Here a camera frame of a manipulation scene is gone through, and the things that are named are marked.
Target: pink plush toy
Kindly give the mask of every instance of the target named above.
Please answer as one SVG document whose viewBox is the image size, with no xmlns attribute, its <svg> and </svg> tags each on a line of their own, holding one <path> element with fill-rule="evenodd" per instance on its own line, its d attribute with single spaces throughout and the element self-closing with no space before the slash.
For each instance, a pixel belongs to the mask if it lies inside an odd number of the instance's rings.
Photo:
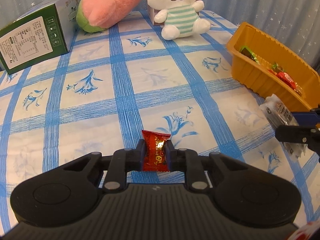
<svg viewBox="0 0 320 240">
<path fill-rule="evenodd" d="M 76 20 L 86 32 L 103 31 L 123 19 L 141 0 L 81 0 Z"/>
</svg>

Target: tablecloth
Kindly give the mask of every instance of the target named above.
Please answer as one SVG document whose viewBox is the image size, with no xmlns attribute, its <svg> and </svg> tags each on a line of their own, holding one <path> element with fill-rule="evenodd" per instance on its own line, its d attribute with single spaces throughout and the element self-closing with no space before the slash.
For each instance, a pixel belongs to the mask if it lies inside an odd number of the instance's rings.
<svg viewBox="0 0 320 240">
<path fill-rule="evenodd" d="M 231 77 L 225 44 L 237 26 L 211 11 L 208 33 L 166 41 L 145 11 L 109 30 L 78 31 L 71 51 L 16 74 L 0 73 L 1 232 L 16 224 L 10 194 L 24 181 L 92 151 L 134 148 L 141 130 L 176 148 L 220 151 L 294 183 L 298 226 L 319 218 L 320 165 L 293 162 L 258 110 L 263 99 Z M 128 181 L 177 183 L 180 172 L 132 172 Z"/>
</svg>

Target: stuffed animal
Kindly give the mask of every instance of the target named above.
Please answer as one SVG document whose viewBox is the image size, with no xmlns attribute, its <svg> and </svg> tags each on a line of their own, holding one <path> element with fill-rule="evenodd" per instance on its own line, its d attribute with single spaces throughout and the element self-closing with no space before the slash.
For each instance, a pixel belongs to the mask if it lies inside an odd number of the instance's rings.
<svg viewBox="0 0 320 240">
<path fill-rule="evenodd" d="M 197 12 L 204 8 L 202 0 L 147 0 L 151 8 L 160 10 L 154 18 L 164 22 L 161 35 L 165 40 L 206 33 L 210 22 L 199 18 Z"/>
<path fill-rule="evenodd" d="M 81 0 L 76 16 L 88 33 L 103 31 L 123 19 L 141 0 Z"/>
</svg>

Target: striped shirt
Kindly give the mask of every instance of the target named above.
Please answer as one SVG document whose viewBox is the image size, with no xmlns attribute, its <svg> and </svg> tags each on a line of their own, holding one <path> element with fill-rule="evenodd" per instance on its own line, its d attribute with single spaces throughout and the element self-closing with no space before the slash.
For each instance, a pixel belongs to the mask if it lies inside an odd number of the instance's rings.
<svg viewBox="0 0 320 240">
<path fill-rule="evenodd" d="M 180 31 L 181 36 L 191 35 L 193 24 L 199 18 L 192 5 L 183 5 L 167 9 L 168 16 L 164 25 L 174 25 Z"/>
</svg>

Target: orange plastic tray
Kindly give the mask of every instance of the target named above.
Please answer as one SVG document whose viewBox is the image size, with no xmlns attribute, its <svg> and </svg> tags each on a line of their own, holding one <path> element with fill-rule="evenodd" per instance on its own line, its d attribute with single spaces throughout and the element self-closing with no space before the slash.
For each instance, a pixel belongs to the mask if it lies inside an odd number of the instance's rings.
<svg viewBox="0 0 320 240">
<path fill-rule="evenodd" d="M 239 52 L 242 46 L 248 46 L 257 55 L 260 65 Z M 244 22 L 228 42 L 227 49 L 233 54 L 232 77 L 261 97 L 275 94 L 292 112 L 318 107 L 319 74 L 276 39 Z M 275 62 L 302 87 L 302 97 L 268 71 Z"/>
</svg>

